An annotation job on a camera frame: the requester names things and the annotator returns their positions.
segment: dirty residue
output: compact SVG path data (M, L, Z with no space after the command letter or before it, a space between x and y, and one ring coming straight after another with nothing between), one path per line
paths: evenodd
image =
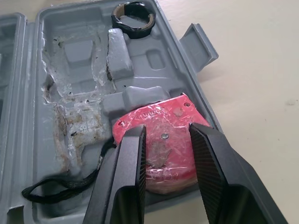
M84 147L111 137L109 120L102 115L98 102L73 108L56 105L54 110L57 157L62 160L63 171L69 170L76 175L82 167Z

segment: clear plastic wrap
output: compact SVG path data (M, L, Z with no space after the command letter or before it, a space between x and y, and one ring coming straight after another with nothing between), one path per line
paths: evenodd
M121 117L113 126L119 144L124 133L146 126L146 189L169 194L197 182L189 124L209 126L186 95L148 105Z

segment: textured grip surface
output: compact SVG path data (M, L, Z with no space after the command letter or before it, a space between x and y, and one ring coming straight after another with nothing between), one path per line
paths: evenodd
M140 214L140 219L141 223L144 223L144 209L145 209L145 171L146 171L146 159L145 159L145 147L146 147L146 133L145 131L142 133L140 137L140 154L138 161L140 162L140 170L137 170L136 174L136 185L138 187L138 201L139 201L139 206L138 208L140 209L139 214Z
M193 125L190 126L190 136L207 218L210 224L216 224L220 217L227 182L206 137Z

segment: black rubber ring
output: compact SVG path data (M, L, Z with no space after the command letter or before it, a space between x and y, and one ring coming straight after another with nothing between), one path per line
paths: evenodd
M137 17L147 24L143 27L130 27L121 22L121 16ZM128 34L131 39L139 39L150 34L151 29L155 25L156 16L145 3L134 1L126 2L115 7L111 14L112 27L120 28L123 33Z

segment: metal rivet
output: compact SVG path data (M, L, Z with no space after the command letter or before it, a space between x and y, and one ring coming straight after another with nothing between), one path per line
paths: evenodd
M168 139L169 135L167 133L161 134L162 139Z

